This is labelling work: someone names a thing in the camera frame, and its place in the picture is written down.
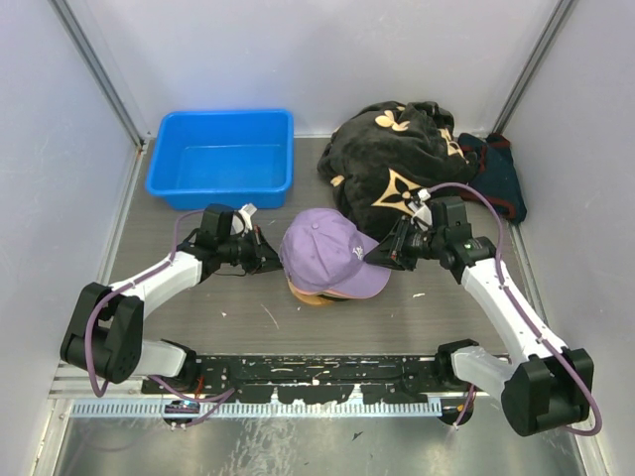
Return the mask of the pink cap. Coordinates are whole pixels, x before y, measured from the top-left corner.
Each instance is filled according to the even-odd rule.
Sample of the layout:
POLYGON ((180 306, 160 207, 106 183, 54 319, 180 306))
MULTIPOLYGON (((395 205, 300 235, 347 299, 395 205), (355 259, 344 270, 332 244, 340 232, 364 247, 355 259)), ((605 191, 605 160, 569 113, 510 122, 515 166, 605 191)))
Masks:
POLYGON ((314 292, 314 291, 304 291, 301 290, 300 288, 294 286, 291 282, 288 282, 288 287, 291 291, 291 293, 301 293, 301 294, 305 294, 305 295, 323 295, 323 296, 328 296, 328 297, 332 297, 335 301, 346 301, 348 300, 348 297, 345 297, 344 295, 339 295, 337 293, 333 293, 331 290, 325 290, 325 291, 319 291, 319 292, 314 292))

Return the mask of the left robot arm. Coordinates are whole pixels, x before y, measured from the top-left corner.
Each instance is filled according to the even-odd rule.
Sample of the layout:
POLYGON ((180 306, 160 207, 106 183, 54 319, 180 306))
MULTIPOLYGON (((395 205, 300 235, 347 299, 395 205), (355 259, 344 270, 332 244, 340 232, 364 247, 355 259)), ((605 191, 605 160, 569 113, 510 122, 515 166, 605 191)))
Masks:
POLYGON ((224 265, 242 276, 279 271, 277 252, 252 217, 257 208, 210 205, 187 237, 174 237, 168 255, 118 283, 90 283, 80 292, 61 344, 62 360, 86 371, 96 395, 101 383, 158 377, 177 393, 197 384, 196 353, 169 340, 144 337, 145 321, 176 295, 196 287, 224 265))

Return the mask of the purple LA cap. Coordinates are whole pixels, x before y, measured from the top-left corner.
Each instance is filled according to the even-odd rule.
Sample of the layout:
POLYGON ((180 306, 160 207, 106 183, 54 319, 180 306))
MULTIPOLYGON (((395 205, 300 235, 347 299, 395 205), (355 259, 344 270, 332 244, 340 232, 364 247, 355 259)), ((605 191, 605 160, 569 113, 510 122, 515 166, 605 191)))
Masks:
POLYGON ((337 210, 311 208, 287 228, 279 257, 287 283, 301 290, 369 299, 384 290, 391 276, 389 269, 364 262, 377 245, 337 210))

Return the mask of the wooden hat stand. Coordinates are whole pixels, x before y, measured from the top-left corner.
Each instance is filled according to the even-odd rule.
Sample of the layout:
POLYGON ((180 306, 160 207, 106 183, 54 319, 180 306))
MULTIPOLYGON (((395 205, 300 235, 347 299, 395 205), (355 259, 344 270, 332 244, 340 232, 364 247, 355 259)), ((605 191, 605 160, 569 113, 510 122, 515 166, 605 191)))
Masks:
POLYGON ((335 303, 332 297, 323 295, 305 295, 301 293, 293 293, 293 296, 300 302, 312 306, 324 306, 335 303))

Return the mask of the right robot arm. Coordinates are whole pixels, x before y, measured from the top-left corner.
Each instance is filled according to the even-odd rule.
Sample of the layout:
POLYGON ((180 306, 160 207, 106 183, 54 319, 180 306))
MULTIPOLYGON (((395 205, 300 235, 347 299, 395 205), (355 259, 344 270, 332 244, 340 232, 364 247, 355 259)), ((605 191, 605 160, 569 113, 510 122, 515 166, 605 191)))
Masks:
POLYGON ((421 260, 438 262, 468 292, 501 338, 502 360, 470 339, 443 344, 433 374, 455 391, 468 384, 496 399, 521 436, 596 417, 591 395, 594 364, 583 349, 569 348, 538 317, 508 273, 500 246, 476 237, 463 200, 432 198, 422 190, 406 200, 408 215, 371 252, 367 263, 412 271, 421 260))

